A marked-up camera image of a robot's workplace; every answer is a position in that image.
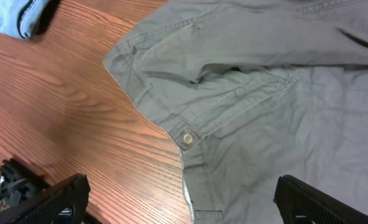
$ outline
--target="fabric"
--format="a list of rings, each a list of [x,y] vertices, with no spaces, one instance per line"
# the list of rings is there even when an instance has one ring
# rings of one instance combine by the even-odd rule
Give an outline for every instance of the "fabric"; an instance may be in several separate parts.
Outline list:
[[[176,0],[104,64],[177,143],[194,223],[282,223],[292,175],[368,215],[368,0]]]
[[[0,0],[0,33],[31,38],[49,0]]]

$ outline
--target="blue cloth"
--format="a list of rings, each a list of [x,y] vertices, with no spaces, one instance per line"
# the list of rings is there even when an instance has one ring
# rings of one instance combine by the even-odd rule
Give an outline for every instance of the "blue cloth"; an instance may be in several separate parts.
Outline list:
[[[0,0],[0,33],[31,38],[49,0]]]

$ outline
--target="brass button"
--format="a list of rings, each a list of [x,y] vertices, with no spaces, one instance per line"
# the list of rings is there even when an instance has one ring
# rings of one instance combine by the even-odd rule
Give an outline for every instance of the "brass button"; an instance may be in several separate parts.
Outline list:
[[[194,138],[191,134],[185,134],[183,140],[185,144],[191,144],[194,141]]]

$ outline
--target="wooden table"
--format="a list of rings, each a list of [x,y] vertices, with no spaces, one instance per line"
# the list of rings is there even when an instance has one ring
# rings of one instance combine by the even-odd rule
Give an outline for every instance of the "wooden table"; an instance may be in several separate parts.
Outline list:
[[[0,34],[0,165],[14,157],[51,184],[86,174],[103,223],[190,223],[173,141],[102,64],[163,2],[62,0],[43,35]]]

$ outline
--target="folded blue fabric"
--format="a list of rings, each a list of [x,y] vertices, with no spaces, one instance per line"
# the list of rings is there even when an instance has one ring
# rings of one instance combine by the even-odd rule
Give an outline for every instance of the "folded blue fabric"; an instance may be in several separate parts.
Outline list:
[[[0,33],[31,38],[49,0],[0,0]]]

